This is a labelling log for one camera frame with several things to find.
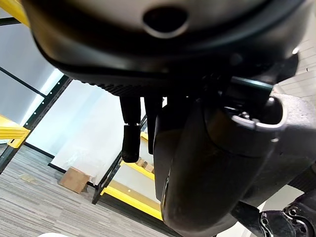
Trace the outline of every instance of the cardboard box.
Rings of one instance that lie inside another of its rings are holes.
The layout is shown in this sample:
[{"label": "cardboard box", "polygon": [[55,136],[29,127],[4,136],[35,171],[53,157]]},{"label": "cardboard box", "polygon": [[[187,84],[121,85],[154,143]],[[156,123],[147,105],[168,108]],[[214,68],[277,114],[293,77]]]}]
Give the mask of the cardboard box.
[{"label": "cardboard box", "polygon": [[71,191],[76,192],[77,194],[80,194],[89,179],[89,175],[83,173],[78,169],[70,167],[58,184],[67,189],[70,189]]},{"label": "cardboard box", "polygon": [[138,161],[136,162],[136,164],[137,164],[138,166],[143,166],[144,162],[145,162],[145,161],[144,161],[143,159],[139,158]]},{"label": "cardboard box", "polygon": [[152,172],[154,170],[154,167],[151,164],[147,164],[145,170],[147,170],[148,172]]}]

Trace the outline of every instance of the gray carpet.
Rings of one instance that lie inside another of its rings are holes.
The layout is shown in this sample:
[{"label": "gray carpet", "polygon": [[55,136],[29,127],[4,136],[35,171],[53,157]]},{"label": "gray carpet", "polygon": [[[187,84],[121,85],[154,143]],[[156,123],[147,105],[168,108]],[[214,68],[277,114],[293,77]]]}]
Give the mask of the gray carpet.
[{"label": "gray carpet", "polygon": [[62,174],[50,158],[22,147],[0,175],[0,237],[164,237],[103,206],[91,204],[94,189],[78,195],[57,184]]}]

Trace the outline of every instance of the black metal upright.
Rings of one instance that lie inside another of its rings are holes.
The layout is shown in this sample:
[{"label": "black metal upright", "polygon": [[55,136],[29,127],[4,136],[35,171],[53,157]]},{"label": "black metal upright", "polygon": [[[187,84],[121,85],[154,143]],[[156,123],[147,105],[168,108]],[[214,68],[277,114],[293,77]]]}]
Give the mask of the black metal upright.
[{"label": "black metal upright", "polygon": [[[49,109],[53,106],[53,104],[56,102],[59,96],[64,92],[64,90],[67,88],[71,81],[72,79],[68,76],[62,76],[61,79],[57,82],[57,84],[52,88],[52,90],[47,95],[44,95],[44,100],[37,107],[37,109],[34,111],[31,117],[27,120],[27,122],[24,124],[24,127],[30,130],[29,135],[32,133],[34,128],[39,124],[39,122],[42,120],[45,114],[49,111]],[[10,163],[10,161],[22,145],[23,143],[18,148],[8,146],[3,151],[3,153],[0,156],[0,174],[4,171],[4,169],[7,167],[7,165]]]},{"label": "black metal upright", "polygon": [[[140,121],[141,131],[144,131],[146,129],[146,126],[147,126],[147,117],[145,115]],[[122,151],[119,152],[119,154],[117,155],[117,157],[111,164],[108,171],[104,174],[99,184],[94,186],[95,191],[94,191],[94,195],[92,199],[92,204],[94,205],[97,204],[98,200],[100,199],[103,189],[105,189],[109,185],[109,183],[114,178],[115,174],[118,172],[121,161],[122,161]]]},{"label": "black metal upright", "polygon": [[21,22],[19,22],[14,17],[0,18],[0,26],[15,25],[15,24],[21,24]]}]

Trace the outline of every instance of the yellow shelf beam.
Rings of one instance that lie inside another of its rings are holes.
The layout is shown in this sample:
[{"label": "yellow shelf beam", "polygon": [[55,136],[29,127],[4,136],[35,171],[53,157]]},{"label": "yellow shelf beam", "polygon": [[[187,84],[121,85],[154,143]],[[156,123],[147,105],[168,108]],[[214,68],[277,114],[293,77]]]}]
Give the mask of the yellow shelf beam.
[{"label": "yellow shelf beam", "polygon": [[143,175],[147,176],[148,178],[155,180],[155,175],[151,172],[148,172],[147,170],[145,170],[143,167],[138,166],[135,163],[125,163],[124,161],[122,161],[120,163],[121,165],[127,165],[135,170],[137,170],[138,172],[142,173]]},{"label": "yellow shelf beam", "polygon": [[29,134],[29,130],[0,115],[0,139],[13,139],[8,145],[18,148]]},{"label": "yellow shelf beam", "polygon": [[23,23],[26,26],[30,26],[20,1],[0,0],[0,7],[11,16],[13,16],[15,19],[17,19],[19,22]]},{"label": "yellow shelf beam", "polygon": [[111,187],[111,186],[108,186],[106,187],[105,189],[103,189],[101,195],[103,195],[104,193],[107,193],[151,216],[154,216],[156,217],[157,219],[160,219],[162,220],[162,216],[161,216],[161,212],[152,208],[151,206],[148,206],[147,204],[144,204],[142,203],[141,201],[133,198],[133,197],[130,197],[129,195]]}]

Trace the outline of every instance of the screw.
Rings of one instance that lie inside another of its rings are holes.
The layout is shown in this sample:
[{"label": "screw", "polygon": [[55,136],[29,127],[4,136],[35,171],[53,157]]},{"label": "screw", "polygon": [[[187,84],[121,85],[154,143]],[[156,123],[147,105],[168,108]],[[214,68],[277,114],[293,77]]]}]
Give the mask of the screw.
[{"label": "screw", "polygon": [[296,210],[295,209],[290,210],[290,215],[291,216],[295,216],[296,215]]},{"label": "screw", "polygon": [[247,112],[242,112],[240,115],[239,115],[241,118],[243,119],[248,119],[250,120],[250,116]]}]

